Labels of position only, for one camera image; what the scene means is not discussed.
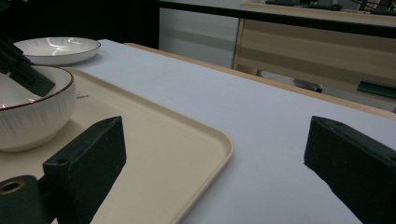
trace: tabletop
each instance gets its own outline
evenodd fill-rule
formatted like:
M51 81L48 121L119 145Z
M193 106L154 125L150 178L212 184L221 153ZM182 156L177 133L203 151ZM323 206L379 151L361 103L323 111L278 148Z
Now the tabletop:
M183 223L360 223L304 165L312 116L396 148L394 114L154 49L101 40L71 66L210 124L234 154Z

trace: bowl rim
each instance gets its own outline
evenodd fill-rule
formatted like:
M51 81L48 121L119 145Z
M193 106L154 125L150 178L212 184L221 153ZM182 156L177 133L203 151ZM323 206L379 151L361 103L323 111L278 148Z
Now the bowl rim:
M75 37L75 36L49 36L49 37L42 37L42 38L27 39L27 40L18 41L18 42L16 42L16 43L14 43L14 45L15 45L15 44L18 44L18 43L21 43L21 42L27 42L27 41L39 40L39 39L47 39L47 38L78 38L78 39L91 40L91 41L95 42L95 43L98 44L98 45L97 45L97 47L95 47L95 48L93 48L93 49L84 50L84 51L82 51L82 52L69 53L69 54L60 54L60 55L34 55L34 54L25 54L24 51L21 49L21 50L23 51L23 55L26 56L26 57L37 57L37 58L44 58L44 57L49 57L49 58L54 58L54 57L57 57L57 58L59 58L59 57L69 57L69 56L74 56L74 55L78 55L78 54L84 54L84 53L88 53L88 52L91 52L91 51L94 51L94 50L98 50L98 49L102 46L102 44L101 44L99 41L97 41L97 40L93 40L93 39L89 39L89 38L84 38L84 37Z
M29 102L29 103L25 103L25 104L21 104L21 105L11 105L11 106L8 106L8 107L0 107L0 112L2 112L2 111L7 111L7 110L11 110L11 109L15 109L15 108L19 108L19 107L24 107L24 106L28 106L28 105L34 105L34 104L38 104L38 103L40 103L40 102L42 102L42 101L45 101L45 100L47 100L47 99L49 99L49 98L52 98L52 97L54 97L54 96L56 96L56 95L59 95L59 94L61 94L62 92L64 92L64 91L66 91L67 89L69 89L69 87L74 83L74 77L73 77L73 74L71 74L69 71L67 71L67 70L65 70L65 69L62 69L62 68L59 68L59 67L50 67L50 68L55 68L55 69L60 69L60 70L64 70L67 74L69 74L70 75L70 81L69 81L69 83L67 83L67 85L65 85L63 88L61 88L60 90L58 90L58 91L56 91L56 92L53 92L52 94L50 94L50 95L46 95L46 96L44 96L44 97L42 97L42 98L40 98L40 99L38 99L38 100L35 100L35 101L33 101L33 102Z

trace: white bowl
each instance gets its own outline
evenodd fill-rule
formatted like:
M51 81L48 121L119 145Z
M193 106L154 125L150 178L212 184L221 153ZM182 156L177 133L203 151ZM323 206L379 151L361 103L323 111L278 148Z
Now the white bowl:
M48 142L70 120L75 109L76 85L69 72L32 67L55 86L45 97L39 97L0 74L0 151L24 151Z
M32 63L65 65L90 59L101 44L96 40L78 37L47 37L14 43Z

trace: bolt hole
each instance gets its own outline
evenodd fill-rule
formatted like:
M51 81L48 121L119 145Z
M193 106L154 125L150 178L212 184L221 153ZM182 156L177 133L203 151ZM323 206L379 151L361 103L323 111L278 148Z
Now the bolt hole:
M12 193L14 191L17 191L18 189L21 189L23 185L24 182L22 180L10 181L0 188L0 194Z
M57 160L58 163L63 164L63 163L67 163L69 160L66 158L61 158L59 160Z

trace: tray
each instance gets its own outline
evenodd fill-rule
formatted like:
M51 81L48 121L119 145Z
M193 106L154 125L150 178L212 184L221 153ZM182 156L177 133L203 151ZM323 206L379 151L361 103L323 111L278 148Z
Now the tray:
M226 134L139 95L67 68L76 111L47 144L0 153L0 180L43 175L42 163L96 121L122 116L127 163L92 223L178 223L233 154Z

